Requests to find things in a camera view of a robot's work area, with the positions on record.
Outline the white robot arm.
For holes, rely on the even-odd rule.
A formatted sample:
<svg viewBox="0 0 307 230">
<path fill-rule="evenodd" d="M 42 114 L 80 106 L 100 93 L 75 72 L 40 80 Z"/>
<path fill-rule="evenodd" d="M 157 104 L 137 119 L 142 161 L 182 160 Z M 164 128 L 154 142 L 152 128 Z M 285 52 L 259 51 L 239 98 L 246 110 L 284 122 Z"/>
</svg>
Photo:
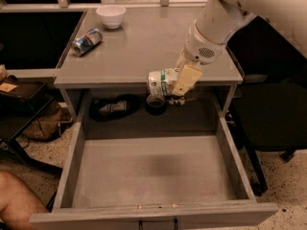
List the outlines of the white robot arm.
<svg viewBox="0 0 307 230">
<path fill-rule="evenodd" d="M 307 55 L 307 0 L 207 0 L 186 33 L 173 94 L 185 95 L 201 77 L 201 66 L 216 61 L 229 39 L 255 16 Z"/>
</svg>

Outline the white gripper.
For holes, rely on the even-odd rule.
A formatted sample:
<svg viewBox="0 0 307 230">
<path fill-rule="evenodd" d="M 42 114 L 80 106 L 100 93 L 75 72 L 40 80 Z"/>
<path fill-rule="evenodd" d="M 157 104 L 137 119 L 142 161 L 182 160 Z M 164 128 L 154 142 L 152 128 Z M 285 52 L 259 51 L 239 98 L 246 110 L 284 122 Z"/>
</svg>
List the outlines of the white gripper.
<svg viewBox="0 0 307 230">
<path fill-rule="evenodd" d="M 220 56 L 224 48 L 224 44 L 215 44 L 203 37 L 193 24 L 186 34 L 184 48 L 177 58 L 176 68 L 181 69 L 172 94 L 184 96 L 201 77 L 202 70 L 199 66 L 192 65 L 191 61 L 210 64 Z"/>
</svg>

